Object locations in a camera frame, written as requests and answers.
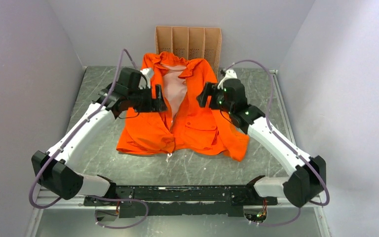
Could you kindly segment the orange jacket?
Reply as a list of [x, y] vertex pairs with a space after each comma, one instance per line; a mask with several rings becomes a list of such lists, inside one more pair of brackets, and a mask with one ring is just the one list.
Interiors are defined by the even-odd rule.
[[249, 137], [218, 110], [202, 108], [197, 96], [205, 83], [217, 82], [205, 59], [186, 60], [170, 52], [147, 53], [142, 68], [151, 68], [151, 85], [159, 84], [167, 105], [160, 113], [136, 113], [129, 109], [116, 150], [126, 154], [171, 154], [190, 149], [203, 155], [229, 156], [236, 161], [245, 157]]

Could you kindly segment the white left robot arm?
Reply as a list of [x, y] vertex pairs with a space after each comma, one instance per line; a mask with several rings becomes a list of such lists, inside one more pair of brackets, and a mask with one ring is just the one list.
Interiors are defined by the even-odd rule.
[[71, 130], [46, 152], [36, 151], [32, 165], [36, 184], [69, 200], [77, 195], [97, 196], [104, 205], [116, 201], [116, 184], [105, 177], [75, 171], [87, 146], [120, 114], [132, 108], [138, 115], [164, 112], [167, 107], [159, 84], [151, 86], [152, 68], [123, 68], [114, 81], [102, 89]]

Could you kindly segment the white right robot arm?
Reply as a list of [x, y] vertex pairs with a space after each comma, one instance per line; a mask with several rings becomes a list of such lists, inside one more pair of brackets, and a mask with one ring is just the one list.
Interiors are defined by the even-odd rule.
[[248, 103], [245, 87], [238, 79], [226, 79], [224, 83], [207, 82], [197, 101], [201, 107], [227, 113], [231, 123], [250, 138], [261, 143], [282, 165], [287, 178], [258, 177], [249, 183], [247, 200], [259, 204], [268, 197], [285, 198], [295, 207], [307, 203], [316, 204], [314, 198], [321, 192], [326, 201], [330, 196], [326, 186], [326, 162], [321, 156], [312, 157], [288, 140], [272, 125], [265, 113]]

